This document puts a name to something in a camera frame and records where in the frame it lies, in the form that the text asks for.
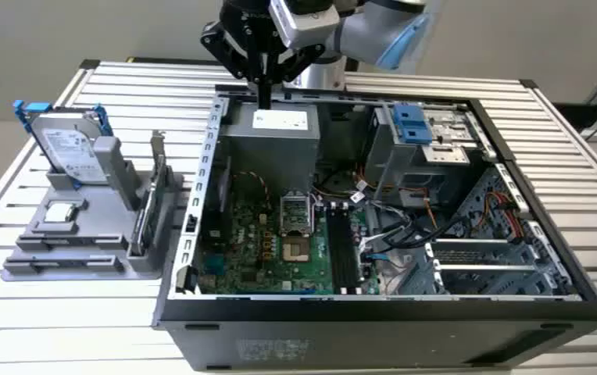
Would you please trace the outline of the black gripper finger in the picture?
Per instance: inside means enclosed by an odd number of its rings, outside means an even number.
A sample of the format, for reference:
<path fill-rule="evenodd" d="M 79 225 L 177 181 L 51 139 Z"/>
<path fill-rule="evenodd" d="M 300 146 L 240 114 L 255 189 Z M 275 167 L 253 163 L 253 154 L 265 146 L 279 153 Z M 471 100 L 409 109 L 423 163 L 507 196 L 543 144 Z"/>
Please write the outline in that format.
<path fill-rule="evenodd" d="M 208 23 L 200 35 L 203 47 L 224 66 L 236 79 L 245 79 L 256 86 L 257 108 L 264 109 L 264 71 L 261 54 L 255 42 L 252 29 L 247 24 L 241 28 L 245 54 L 240 54 L 227 41 L 227 32 L 221 23 Z"/>
<path fill-rule="evenodd" d="M 300 48 L 281 62 L 279 61 L 280 50 L 277 48 L 268 53 L 264 68 L 264 109 L 269 109 L 272 87 L 293 80 L 323 53 L 323 44 Z"/>

